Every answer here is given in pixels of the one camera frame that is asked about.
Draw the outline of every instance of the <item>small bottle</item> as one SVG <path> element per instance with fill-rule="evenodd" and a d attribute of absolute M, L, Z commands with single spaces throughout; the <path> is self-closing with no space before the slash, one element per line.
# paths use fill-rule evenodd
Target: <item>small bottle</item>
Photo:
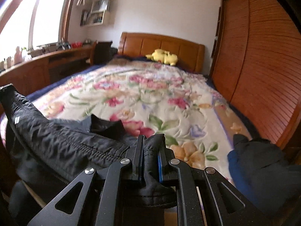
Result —
<path fill-rule="evenodd" d="M 5 70 L 5 68 L 4 68 L 4 60 L 2 60 L 0 62 L 0 71 L 3 71 L 3 70 Z"/>
<path fill-rule="evenodd" d="M 11 67 L 11 56 L 6 59 L 6 68 L 9 69 Z"/>
<path fill-rule="evenodd" d="M 20 50 L 20 47 L 16 47 L 16 53 L 14 56 L 14 64 L 18 64 L 22 62 L 22 51 Z"/>

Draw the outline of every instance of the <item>bed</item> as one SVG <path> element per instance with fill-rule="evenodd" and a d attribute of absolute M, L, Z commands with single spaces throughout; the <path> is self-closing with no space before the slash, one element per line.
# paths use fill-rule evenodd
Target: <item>bed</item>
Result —
<path fill-rule="evenodd" d="M 134 59 L 157 48 L 177 54 L 179 66 L 186 71 Z M 203 57 L 201 44 L 163 35 L 123 33 L 118 57 L 47 93 L 42 91 L 33 103 L 47 118 L 82 120 L 95 114 L 122 120 L 134 136 L 164 133 L 166 145 L 177 158 L 199 169 L 212 166 L 231 181 L 227 154 L 233 149 L 232 137 L 235 133 L 250 135 L 226 100 L 198 74 Z M 3 144 L 6 123 L 4 118 L 0 124 Z"/>

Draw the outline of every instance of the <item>yellow plush toy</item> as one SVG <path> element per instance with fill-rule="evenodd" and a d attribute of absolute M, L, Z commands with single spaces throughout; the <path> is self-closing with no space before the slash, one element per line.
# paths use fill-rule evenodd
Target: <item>yellow plush toy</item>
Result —
<path fill-rule="evenodd" d="M 145 56 L 153 61 L 170 64 L 171 66 L 175 66 L 178 61 L 177 55 L 170 54 L 170 52 L 164 51 L 163 49 L 156 49 L 152 54 Z"/>

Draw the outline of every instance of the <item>window frame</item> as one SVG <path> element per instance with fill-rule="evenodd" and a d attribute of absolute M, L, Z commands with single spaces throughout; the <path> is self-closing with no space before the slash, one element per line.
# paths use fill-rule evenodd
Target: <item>window frame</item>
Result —
<path fill-rule="evenodd" d="M 12 0 L 11 3 L 8 5 L 8 7 L 5 9 L 5 11 L 0 15 L 0 34 L 5 27 L 6 23 L 10 19 L 10 17 L 13 15 L 13 13 L 16 11 L 16 9 L 19 7 L 20 3 L 23 0 Z M 33 39 L 33 26 L 34 21 L 36 17 L 36 11 L 39 5 L 40 0 L 36 0 L 31 21 L 30 21 L 30 30 L 29 30 L 29 36 L 28 36 L 28 47 L 32 48 L 32 39 Z M 60 19 L 60 27 L 59 27 L 59 34 L 58 34 L 58 41 L 63 39 L 63 41 L 68 40 L 68 30 L 69 30 L 69 22 L 70 22 L 70 15 L 71 15 L 71 9 L 73 5 L 74 0 L 64 0 L 64 5 L 61 13 L 61 19 Z"/>

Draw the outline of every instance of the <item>black metal mount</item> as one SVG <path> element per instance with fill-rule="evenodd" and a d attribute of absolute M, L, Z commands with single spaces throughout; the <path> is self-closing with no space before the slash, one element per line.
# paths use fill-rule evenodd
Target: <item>black metal mount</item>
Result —
<path fill-rule="evenodd" d="M 140 186 L 142 162 L 143 136 L 140 135 L 136 147 L 130 148 L 125 158 L 105 169 L 85 169 L 28 226 L 122 225 L 124 188 Z M 164 146 L 158 153 L 158 168 L 160 182 L 176 188 L 178 226 L 270 225 L 214 168 L 191 168 L 175 159 L 173 151 Z"/>

